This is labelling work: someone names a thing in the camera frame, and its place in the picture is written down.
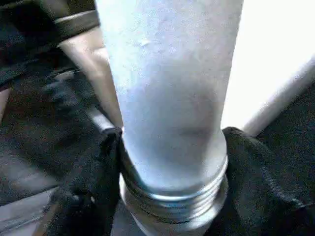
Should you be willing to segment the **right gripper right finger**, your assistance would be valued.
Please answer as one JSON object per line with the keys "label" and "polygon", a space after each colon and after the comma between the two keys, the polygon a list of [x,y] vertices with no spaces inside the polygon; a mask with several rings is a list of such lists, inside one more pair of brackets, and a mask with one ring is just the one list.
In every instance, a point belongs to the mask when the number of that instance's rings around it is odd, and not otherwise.
{"label": "right gripper right finger", "polygon": [[212,222],[212,236],[312,236],[315,162],[278,156],[264,143],[228,127],[229,190]]}

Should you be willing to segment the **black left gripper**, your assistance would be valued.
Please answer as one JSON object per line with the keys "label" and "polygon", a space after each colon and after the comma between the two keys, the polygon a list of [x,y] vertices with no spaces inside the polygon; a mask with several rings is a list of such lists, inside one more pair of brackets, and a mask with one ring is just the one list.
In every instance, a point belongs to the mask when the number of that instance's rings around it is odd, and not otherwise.
{"label": "black left gripper", "polygon": [[[22,57],[54,47],[63,40],[99,25],[93,0],[2,0],[0,2],[0,55]],[[42,87],[57,110],[84,113],[81,99],[69,80],[53,79]]]}

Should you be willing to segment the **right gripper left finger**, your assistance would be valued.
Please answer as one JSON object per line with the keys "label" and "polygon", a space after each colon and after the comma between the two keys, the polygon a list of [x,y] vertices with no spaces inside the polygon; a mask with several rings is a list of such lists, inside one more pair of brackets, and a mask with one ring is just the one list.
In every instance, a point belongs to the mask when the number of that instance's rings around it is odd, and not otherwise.
{"label": "right gripper left finger", "polygon": [[105,129],[53,193],[49,236],[109,236],[120,198],[120,128]]}

